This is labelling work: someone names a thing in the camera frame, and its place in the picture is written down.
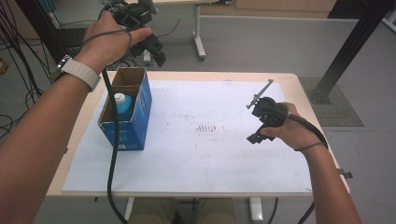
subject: white watch strap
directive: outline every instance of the white watch strap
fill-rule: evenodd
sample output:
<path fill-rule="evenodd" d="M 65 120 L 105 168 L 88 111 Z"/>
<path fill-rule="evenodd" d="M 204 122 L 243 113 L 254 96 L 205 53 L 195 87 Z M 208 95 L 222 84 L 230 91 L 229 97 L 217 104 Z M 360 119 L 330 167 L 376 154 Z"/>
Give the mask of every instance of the white watch strap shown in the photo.
<path fill-rule="evenodd" d="M 100 80 L 100 77 L 89 66 L 76 62 L 73 59 L 67 61 L 62 71 L 86 82 L 91 87 L 91 91 L 96 88 Z"/>

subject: black pole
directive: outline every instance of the black pole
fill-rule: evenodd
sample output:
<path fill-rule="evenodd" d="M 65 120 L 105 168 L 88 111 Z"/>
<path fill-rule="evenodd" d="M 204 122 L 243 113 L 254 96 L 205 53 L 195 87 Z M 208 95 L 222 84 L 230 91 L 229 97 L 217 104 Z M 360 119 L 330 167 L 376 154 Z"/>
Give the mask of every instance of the black pole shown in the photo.
<path fill-rule="evenodd" d="M 372 1 L 353 28 L 343 47 L 338 51 L 327 72 L 312 91 L 308 91 L 308 98 L 313 104 L 330 104 L 329 93 L 335 83 L 347 70 L 352 60 L 361 50 L 378 24 L 387 14 L 394 0 Z"/>
<path fill-rule="evenodd" d="M 67 49 L 56 35 L 56 27 L 39 1 L 15 0 L 15 2 L 46 45 L 53 60 L 59 62 L 67 53 Z"/>

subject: forearm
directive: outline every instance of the forearm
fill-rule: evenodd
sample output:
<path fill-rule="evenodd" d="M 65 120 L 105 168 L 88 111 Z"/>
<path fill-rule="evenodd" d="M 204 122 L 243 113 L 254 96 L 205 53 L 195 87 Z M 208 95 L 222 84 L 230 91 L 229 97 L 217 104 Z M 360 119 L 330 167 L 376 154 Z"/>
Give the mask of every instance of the forearm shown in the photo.
<path fill-rule="evenodd" d="M 315 146 L 303 154 L 311 174 L 317 223 L 361 223 L 330 152 Z"/>
<path fill-rule="evenodd" d="M 0 180 L 6 180 L 0 181 L 2 221 L 7 222 L 5 217 L 17 218 L 19 223 L 33 221 L 88 92 L 86 83 L 64 75 L 0 146 Z"/>

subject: hand-mounted device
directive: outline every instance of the hand-mounted device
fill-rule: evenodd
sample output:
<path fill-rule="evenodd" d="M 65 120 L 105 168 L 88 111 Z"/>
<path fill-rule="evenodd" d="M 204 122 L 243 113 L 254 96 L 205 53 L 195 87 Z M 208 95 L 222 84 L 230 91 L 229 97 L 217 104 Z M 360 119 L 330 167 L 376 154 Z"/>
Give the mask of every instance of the hand-mounted device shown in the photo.
<path fill-rule="evenodd" d="M 152 20 L 151 14 L 157 14 L 152 0 L 138 0 L 137 3 L 127 4 L 123 0 L 115 0 L 107 3 L 103 10 L 113 14 L 114 20 L 124 26 L 128 31 L 134 31 L 144 27 Z M 154 61 L 162 67 L 166 61 L 162 52 L 163 44 L 157 36 L 151 35 L 145 40 L 131 46 L 129 53 L 137 57 L 146 49 L 153 55 Z"/>
<path fill-rule="evenodd" d="M 254 109 L 251 114 L 257 118 L 260 118 L 260 121 L 262 122 L 262 126 L 247 138 L 251 144 L 260 143 L 265 139 L 270 139 L 273 141 L 275 139 L 274 137 L 261 134 L 260 129 L 265 127 L 282 126 L 289 114 L 285 105 L 276 103 L 275 100 L 270 97 L 260 98 L 262 94 L 268 89 L 268 87 L 274 82 L 272 79 L 269 79 L 268 81 L 268 84 L 258 94 L 254 95 L 250 105 L 247 105 L 247 109 L 254 105 Z"/>

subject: bottle cap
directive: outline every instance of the bottle cap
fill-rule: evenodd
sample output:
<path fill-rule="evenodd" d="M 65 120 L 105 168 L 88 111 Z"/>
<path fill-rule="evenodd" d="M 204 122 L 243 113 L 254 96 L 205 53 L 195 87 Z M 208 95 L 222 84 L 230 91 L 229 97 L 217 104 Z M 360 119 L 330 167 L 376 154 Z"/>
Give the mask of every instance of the bottle cap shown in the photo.
<path fill-rule="evenodd" d="M 114 99 L 116 99 L 117 105 L 120 105 L 125 102 L 125 95 L 122 93 L 114 94 Z"/>

